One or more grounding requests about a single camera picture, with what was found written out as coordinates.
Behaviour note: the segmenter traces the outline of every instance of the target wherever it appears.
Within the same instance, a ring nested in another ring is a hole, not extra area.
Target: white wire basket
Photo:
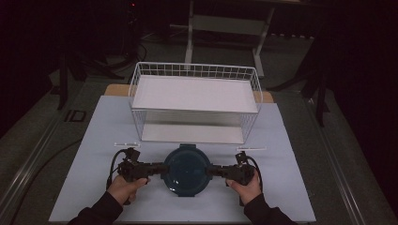
[[[141,141],[246,142],[263,95],[254,67],[136,65],[130,108]]]

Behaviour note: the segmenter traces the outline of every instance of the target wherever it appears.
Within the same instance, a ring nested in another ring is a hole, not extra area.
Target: dark background
[[[313,1],[330,6],[334,1]],[[168,24],[187,24],[189,1],[2,1],[0,4],[0,91],[3,136],[51,88],[58,68],[60,37],[92,58],[124,53],[126,22],[135,3],[136,33],[143,26],[163,36]],[[252,6],[237,10],[207,1],[211,14],[263,17]],[[393,0],[334,2],[330,7],[279,6],[269,32],[315,37],[304,62],[328,73],[331,89],[352,127],[385,196],[398,216],[398,106],[396,76],[398,7]]]

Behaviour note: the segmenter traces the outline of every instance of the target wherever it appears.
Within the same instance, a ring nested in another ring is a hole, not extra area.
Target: black sleeve
[[[264,195],[260,194],[245,205],[244,213],[253,225],[290,225],[297,224],[278,207],[269,208]]]
[[[110,225],[123,212],[123,207],[107,191],[93,207],[85,208],[68,225]]]

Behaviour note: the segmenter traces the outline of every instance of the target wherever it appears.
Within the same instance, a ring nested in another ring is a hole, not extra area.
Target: tripod leg
[[[316,103],[315,117],[321,127],[324,127],[323,112],[325,109],[325,94],[326,94],[327,75],[323,72],[319,82],[318,101]]]
[[[308,73],[306,73],[304,75],[294,77],[293,79],[291,79],[291,80],[289,80],[287,82],[283,82],[283,83],[281,83],[281,84],[279,84],[277,86],[266,87],[266,89],[268,91],[281,91],[281,90],[283,90],[286,87],[289,87],[289,86],[291,86],[291,85],[293,85],[295,83],[301,82],[301,81],[303,81],[305,79],[308,79],[309,77],[312,76],[313,73],[314,73],[313,71],[310,71],[310,72],[308,72]]]
[[[67,65],[71,75],[76,81],[85,81],[87,74],[84,71],[82,62],[80,62],[73,52],[67,52]]]
[[[316,89],[318,89],[321,79],[319,72],[319,70],[315,70],[313,73],[309,74],[308,81],[300,92],[304,98],[312,98]]]
[[[61,110],[68,100],[68,67],[64,52],[59,56],[59,104]]]

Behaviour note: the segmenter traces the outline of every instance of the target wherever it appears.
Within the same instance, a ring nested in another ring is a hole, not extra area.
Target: person's right hand
[[[258,173],[257,170],[254,170],[254,176],[251,182],[247,186],[242,186],[240,183],[234,180],[226,179],[225,182],[231,187],[234,191],[236,191],[240,199],[242,200],[243,204],[246,205],[259,194],[261,194],[260,183],[258,180]]]
[[[126,200],[129,200],[132,203],[136,198],[135,195],[138,188],[144,186],[148,181],[149,179],[141,178],[128,183],[123,176],[118,175],[115,177],[114,182],[112,182],[107,191],[117,200],[120,205],[123,206],[123,203]]]

